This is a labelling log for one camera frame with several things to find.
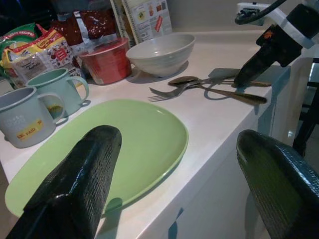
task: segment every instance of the black cable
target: black cable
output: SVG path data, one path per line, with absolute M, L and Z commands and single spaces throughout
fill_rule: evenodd
M 244 24 L 248 24 L 248 23 L 253 22 L 253 21 L 257 21 L 257 20 L 261 19 L 262 17 L 266 16 L 267 14 L 271 13 L 273 10 L 278 8 L 285 1 L 287 1 L 287 0 L 277 0 L 273 4 L 271 4 L 269 7 L 267 7 L 266 9 L 258 12 L 257 14 L 249 16 L 249 17 L 238 16 L 235 19 L 235 23 L 238 25 L 244 25 Z

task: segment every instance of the mug handle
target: mug handle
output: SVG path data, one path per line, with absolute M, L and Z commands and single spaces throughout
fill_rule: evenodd
M 79 77 L 79 76 L 71 76 L 71 77 L 68 77 L 66 80 L 67 81 L 76 80 L 76 81 L 79 81 L 79 82 L 81 82 L 83 84 L 83 86 L 85 88 L 85 97 L 84 97 L 84 99 L 81 102 L 81 103 L 83 103 L 89 97 L 89 92 L 90 92 L 89 85 L 86 82 L 86 80 L 84 80 L 82 77 Z
M 44 98 L 44 97 L 47 97 L 47 96 L 54 96 L 54 97 L 58 98 L 59 101 L 60 101 L 61 104 L 62 104 L 62 113 L 61 113 L 61 115 L 59 115 L 57 118 L 53 119 L 53 123 L 57 123 L 60 119 L 63 118 L 64 113 L 65 113 L 64 101 L 61 99 L 61 97 L 59 97 L 59 96 L 58 96 L 57 94 L 55 94 L 55 93 L 44 93 L 44 94 L 38 95 L 37 97 L 38 97 L 38 99 L 41 99 L 41 98 Z

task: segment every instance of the white bowl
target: white bowl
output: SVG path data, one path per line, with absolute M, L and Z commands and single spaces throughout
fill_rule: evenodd
M 132 47 L 126 57 L 142 71 L 160 77 L 170 76 L 187 61 L 194 43 L 193 35 L 172 33 Z

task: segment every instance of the gray mug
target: gray mug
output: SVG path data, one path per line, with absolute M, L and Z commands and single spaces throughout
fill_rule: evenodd
M 50 115 L 42 102 L 46 97 L 55 97 L 62 105 L 59 117 L 53 119 Z M 26 148 L 46 139 L 63 115 L 64 102 L 55 93 L 38 95 L 35 87 L 26 87 L 0 96 L 0 130 L 17 148 Z

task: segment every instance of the food package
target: food package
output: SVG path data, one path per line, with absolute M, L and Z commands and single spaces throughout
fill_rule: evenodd
M 20 88 L 33 77 L 53 69 L 67 68 L 70 76 L 80 76 L 79 65 L 66 39 L 54 29 L 37 27 L 43 35 L 22 45 L 3 50 L 1 66 L 14 84 Z
M 65 21 L 53 21 L 51 27 L 65 37 L 75 55 L 117 38 L 112 9 L 75 11 Z
M 3 50 L 7 47 L 17 47 L 29 43 L 37 38 L 37 33 L 35 31 L 35 23 L 26 24 L 19 26 L 7 34 L 0 37 L 0 61 Z M 0 75 L 9 79 L 6 75 L 4 69 L 0 66 Z
M 166 0 L 122 0 L 136 43 L 172 33 Z
M 124 6 L 121 0 L 110 0 L 114 17 L 116 20 L 117 28 L 121 37 L 129 40 L 129 46 L 135 46 L 136 42 L 130 26 L 128 17 L 126 16 Z

